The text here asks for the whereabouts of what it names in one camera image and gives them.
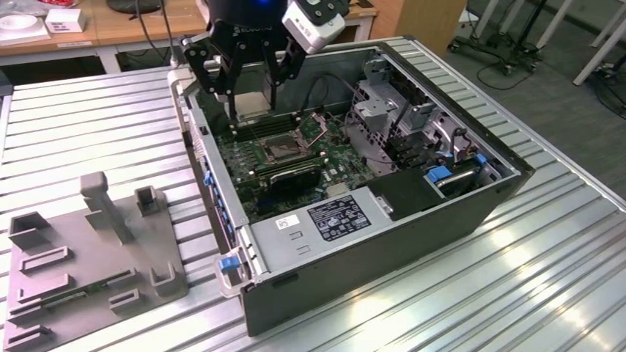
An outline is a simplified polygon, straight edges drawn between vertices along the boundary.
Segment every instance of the slotted metal surface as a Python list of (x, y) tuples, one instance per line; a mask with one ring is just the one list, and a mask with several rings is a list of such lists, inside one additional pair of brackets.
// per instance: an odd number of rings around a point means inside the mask
[[(217, 246), (176, 132), (166, 71), (17, 87), (0, 120), (0, 231), (17, 212), (54, 216), (84, 207), (72, 178), (108, 170), (112, 198), (148, 184), (165, 191), (192, 286), (178, 301), (58, 351), (624, 348), (623, 200), (420, 44), (401, 38), (388, 44), (536, 174), (472, 235), (255, 338), (238, 301), (221, 297), (213, 280)], [(0, 239), (5, 297), (5, 233)]]

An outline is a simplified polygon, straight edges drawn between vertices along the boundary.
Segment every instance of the blue latch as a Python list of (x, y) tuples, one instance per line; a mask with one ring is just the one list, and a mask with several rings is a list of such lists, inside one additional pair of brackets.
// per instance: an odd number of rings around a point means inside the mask
[(208, 185), (213, 184), (213, 176), (210, 176), (210, 171), (206, 171), (204, 174), (204, 186), (208, 187)]
[(452, 173), (449, 172), (445, 166), (437, 166), (429, 169), (427, 174), (428, 180), (432, 181), (432, 183), (437, 182), (439, 180), (443, 180), (449, 176), (452, 176)]
[(240, 262), (238, 262), (238, 258), (236, 257), (236, 255), (233, 255), (232, 257), (221, 258), (218, 260), (218, 270), (221, 271), (221, 273), (236, 270), (238, 267), (240, 267)]
[(480, 165), (487, 164), (487, 158), (484, 157), (484, 155), (476, 154), (476, 160), (477, 160), (477, 163), (480, 163)]

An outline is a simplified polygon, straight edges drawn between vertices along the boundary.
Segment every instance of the cable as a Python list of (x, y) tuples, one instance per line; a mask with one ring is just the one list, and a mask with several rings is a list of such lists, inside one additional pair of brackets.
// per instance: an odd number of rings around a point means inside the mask
[(174, 62), (176, 63), (176, 67), (180, 66), (180, 64), (177, 63), (177, 60), (176, 60), (176, 56), (174, 56), (174, 51), (173, 51), (173, 39), (172, 39), (172, 31), (170, 31), (170, 28), (169, 28), (169, 20), (166, 19), (166, 11), (165, 11), (165, 1), (164, 0), (158, 0), (160, 2), (160, 9), (162, 11), (162, 19), (165, 20), (165, 29), (166, 29), (166, 39), (169, 40), (169, 55), (170, 55), (170, 62)]
[(145, 29), (145, 23), (141, 17), (141, 11), (138, 11), (138, 0), (134, 0), (134, 15), (138, 18), (138, 23), (141, 25), (141, 31), (144, 32), (145, 40), (148, 41), (148, 44), (152, 47), (152, 49), (154, 49), (156, 53), (158, 54), (158, 57), (161, 58), (162, 62), (165, 62), (165, 57), (160, 54), (158, 49), (156, 48), (154, 43), (152, 42), (152, 39), (149, 38), (148, 30)]
[(512, 6), (512, 4), (515, 3), (515, 1), (516, 1), (516, 0), (511, 0), (511, 2), (509, 2), (508, 5), (507, 5), (507, 8), (504, 9), (504, 12), (503, 12), (503, 14), (501, 14), (501, 18), (499, 19), (497, 24), (496, 24), (497, 29), (499, 29), (499, 26), (501, 26), (501, 22), (504, 22), (504, 18), (505, 18), (507, 15), (508, 15), (508, 11), (511, 10), (511, 6)]
[(397, 118), (395, 119), (393, 121), (393, 124), (391, 124), (391, 128), (389, 128), (389, 134), (391, 134), (391, 131), (397, 127), (397, 125), (400, 124), (400, 121), (401, 119), (404, 118), (404, 115), (407, 114), (407, 110), (408, 110), (408, 107), (411, 106), (411, 101), (407, 100), (407, 102), (404, 103), (404, 106), (401, 106), (401, 111), (400, 111), (400, 114), (397, 115)]
[[(353, 89), (352, 85), (343, 78), (336, 76), (333, 73), (321, 73), (319, 76), (316, 76), (312, 79), (312, 83), (309, 85), (308, 91), (305, 92), (304, 101), (301, 102), (301, 107), (300, 107), (300, 111), (299, 111), (300, 114), (304, 112), (305, 108), (308, 108), (308, 106), (309, 106), (309, 98), (311, 98), (311, 94), (313, 92), (313, 88), (315, 88), (315, 85), (316, 85), (317, 81), (320, 79), (325, 78), (325, 77), (333, 78), (337, 81), (340, 81), (345, 85), (345, 87), (352, 91), (352, 93), (355, 95), (357, 95), (360, 98), (364, 98), (363, 95)], [(325, 101), (325, 98), (327, 98), (327, 94), (324, 94), (324, 98), (321, 99), (321, 103)]]
[(120, 54), (124, 55), (124, 57), (125, 57), (129, 61), (136, 62), (138, 65), (141, 65), (142, 68), (161, 67), (162, 64), (165, 63), (165, 60), (162, 59), (161, 56), (158, 56), (158, 57), (161, 57), (160, 63), (158, 63), (157, 65), (150, 65), (150, 64), (146, 64), (145, 62), (141, 62), (141, 61), (138, 61), (137, 59), (134, 59), (134, 57), (142, 56), (142, 55), (129, 55), (128, 53), (120, 53)]
[(148, 49), (142, 50), (140, 54), (130, 54), (130, 53), (124, 53), (124, 54), (128, 56), (140, 57), (140, 56), (144, 56), (146, 53), (148, 53)]
[[(594, 75), (592, 76), (595, 78), (596, 81), (599, 81), (602, 83), (602, 85), (610, 89), (610, 86), (606, 84), (606, 82), (603, 81), (602, 77), (598, 76), (598, 75)], [(588, 85), (591, 87), (591, 90), (594, 91), (594, 94), (595, 94), (595, 98), (598, 99), (598, 102), (604, 106), (604, 108), (612, 112), (615, 114), (615, 116), (618, 116), (620, 119), (626, 120), (626, 113), (620, 113), (618, 110), (615, 110), (615, 108), (604, 101), (604, 99), (602, 98), (600, 96), (600, 92), (599, 92), (599, 86), (596, 84), (594, 84), (592, 82), (594, 80), (590, 79), (588, 80)]]
[(612, 96), (619, 100), (619, 102), (626, 106), (626, 100), (616, 94), (616, 92), (612, 90), (612, 87), (604, 82), (603, 79), (599, 80), (603, 84), (603, 86), (607, 88), (607, 90), (611, 92)]
[(473, 26), (473, 22), (471, 21), (469, 11), (467, 11), (468, 6), (469, 6), (469, 1), (467, 1), (467, 6), (465, 6), (467, 22), (469, 22), (469, 27), (471, 27), (469, 40), (477, 43), (479, 38), (476, 37), (476, 27)]
[(523, 81), (525, 81), (525, 80), (527, 80), (529, 77), (532, 77), (532, 75), (533, 75), (533, 72), (531, 72), (524, 78), (521, 78), (515, 84), (512, 84), (512, 85), (508, 86), (508, 87), (495, 87), (495, 86), (492, 86), (491, 84), (488, 84), (487, 82), (484, 82), (484, 80), (483, 80), (481, 77), (480, 77), (480, 73), (481, 73), (485, 69), (488, 69), (488, 68), (496, 66), (497, 64), (499, 64), (499, 62), (495, 62), (495, 63), (492, 63), (492, 64), (484, 66), (484, 67), (483, 67), (480, 70), (477, 70), (477, 72), (476, 72), (476, 79), (477, 79), (477, 80), (480, 81), (480, 83), (483, 83), (483, 85), (485, 85), (488, 88), (492, 88), (492, 89), (496, 89), (496, 90), (509, 90), (509, 89), (513, 89)]

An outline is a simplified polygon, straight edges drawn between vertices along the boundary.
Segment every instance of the motherboard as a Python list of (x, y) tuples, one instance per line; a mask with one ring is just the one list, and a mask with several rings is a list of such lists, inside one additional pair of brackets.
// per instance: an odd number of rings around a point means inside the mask
[(313, 112), (293, 126), (269, 135), (249, 128), (247, 136), (226, 132), (216, 137), (252, 222), (337, 196), (375, 177), (345, 137), (341, 118)]

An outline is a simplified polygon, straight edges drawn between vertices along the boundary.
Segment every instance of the cardboard box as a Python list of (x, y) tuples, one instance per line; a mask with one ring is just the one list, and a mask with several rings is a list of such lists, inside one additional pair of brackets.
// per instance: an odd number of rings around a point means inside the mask
[(85, 30), (86, 17), (80, 9), (50, 9), (45, 26), (52, 33), (80, 33)]

